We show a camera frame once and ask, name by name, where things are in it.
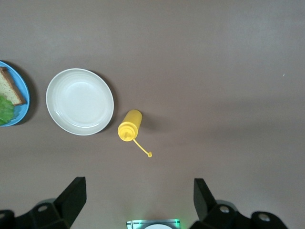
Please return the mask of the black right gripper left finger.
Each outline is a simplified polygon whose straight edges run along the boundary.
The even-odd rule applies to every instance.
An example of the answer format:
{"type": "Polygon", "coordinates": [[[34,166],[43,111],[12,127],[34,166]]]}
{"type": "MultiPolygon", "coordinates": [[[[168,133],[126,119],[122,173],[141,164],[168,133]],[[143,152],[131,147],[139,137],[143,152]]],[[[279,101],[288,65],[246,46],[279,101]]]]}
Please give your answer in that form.
{"type": "Polygon", "coordinates": [[[0,211],[2,229],[69,229],[86,203],[86,178],[76,177],[53,201],[44,201],[27,213],[15,216],[0,211]]]}

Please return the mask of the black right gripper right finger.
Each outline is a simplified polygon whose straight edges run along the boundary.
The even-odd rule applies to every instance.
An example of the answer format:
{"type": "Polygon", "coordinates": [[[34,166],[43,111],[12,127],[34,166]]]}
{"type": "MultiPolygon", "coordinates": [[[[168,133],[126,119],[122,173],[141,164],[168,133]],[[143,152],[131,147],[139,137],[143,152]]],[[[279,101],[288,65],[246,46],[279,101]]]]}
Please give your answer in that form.
{"type": "Polygon", "coordinates": [[[248,218],[230,202],[217,202],[202,178],[194,179],[193,203],[199,220],[192,229],[286,229],[282,220],[270,213],[256,211],[248,218]]]}

